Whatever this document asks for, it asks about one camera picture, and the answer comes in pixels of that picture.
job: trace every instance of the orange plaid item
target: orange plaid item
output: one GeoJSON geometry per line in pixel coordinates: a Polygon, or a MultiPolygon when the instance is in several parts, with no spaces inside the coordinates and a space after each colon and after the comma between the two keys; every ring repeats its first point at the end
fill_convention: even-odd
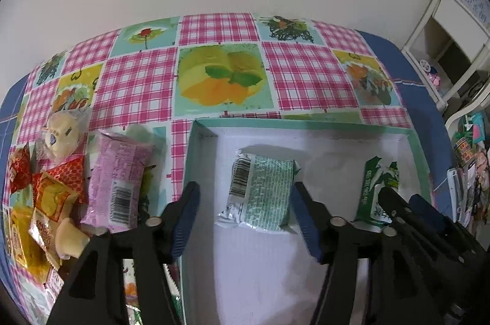
{"type": "MultiPolygon", "coordinates": [[[[78,192],[78,202],[81,204],[88,203],[87,194],[85,193],[85,184],[83,182],[83,156],[73,159],[67,163],[60,164],[55,168],[46,171],[47,174],[53,176],[56,180],[69,186],[75,192],[78,192]]],[[[39,190],[39,180],[41,173],[32,175],[32,195],[36,202],[36,196],[39,190]]]]}

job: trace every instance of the red snack wrapper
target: red snack wrapper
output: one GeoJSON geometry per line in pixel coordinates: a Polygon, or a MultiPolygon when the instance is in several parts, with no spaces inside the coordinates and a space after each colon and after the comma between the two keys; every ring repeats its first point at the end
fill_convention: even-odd
{"type": "Polygon", "coordinates": [[[11,153],[8,165],[8,177],[10,180],[11,194],[30,184],[32,172],[30,169],[29,144],[11,153]]]}
{"type": "MultiPolygon", "coordinates": [[[[55,168],[46,171],[47,174],[53,176],[56,180],[69,186],[75,192],[78,192],[78,202],[81,204],[88,203],[87,194],[85,193],[85,185],[83,182],[83,157],[73,159],[67,163],[60,164],[55,168]]],[[[32,195],[34,202],[38,193],[38,184],[41,178],[40,173],[32,175],[32,195]]]]}

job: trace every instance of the green snack package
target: green snack package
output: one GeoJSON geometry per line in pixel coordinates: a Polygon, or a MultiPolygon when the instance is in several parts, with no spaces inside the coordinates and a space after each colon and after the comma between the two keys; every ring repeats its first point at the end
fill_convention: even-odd
{"type": "Polygon", "coordinates": [[[396,162],[384,166],[382,159],[375,156],[364,167],[361,199],[357,208],[356,221],[364,221],[382,227],[391,223],[391,219],[378,204],[378,194],[383,187],[391,187],[398,192],[399,173],[396,162]]]}
{"type": "Polygon", "coordinates": [[[233,163],[226,209],[217,215],[216,224],[226,228],[246,225],[261,231],[284,231],[295,168],[293,160],[240,153],[233,163]]]}

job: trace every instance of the yellow snack package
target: yellow snack package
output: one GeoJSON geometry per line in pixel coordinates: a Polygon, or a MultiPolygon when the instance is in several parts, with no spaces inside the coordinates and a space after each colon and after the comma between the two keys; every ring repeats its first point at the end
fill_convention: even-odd
{"type": "Polygon", "coordinates": [[[39,282],[44,283],[51,266],[42,249],[29,235],[33,209],[28,206],[16,205],[12,209],[10,237],[12,252],[17,264],[26,268],[39,282]]]}
{"type": "Polygon", "coordinates": [[[61,221],[70,215],[78,192],[43,172],[38,183],[29,234],[44,250],[46,258],[58,270],[61,259],[55,248],[55,235],[61,221]]]}

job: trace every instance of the beige object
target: beige object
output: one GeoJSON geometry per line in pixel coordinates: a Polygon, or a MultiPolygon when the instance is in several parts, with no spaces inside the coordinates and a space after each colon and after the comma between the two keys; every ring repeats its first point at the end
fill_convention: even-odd
{"type": "Polygon", "coordinates": [[[63,219],[58,226],[55,236],[56,253],[62,259],[67,256],[79,258],[90,238],[74,226],[69,217],[63,219]]]}
{"type": "Polygon", "coordinates": [[[46,128],[44,141],[55,158],[64,159],[78,148],[78,121],[69,112],[52,114],[47,120],[46,128]]]}

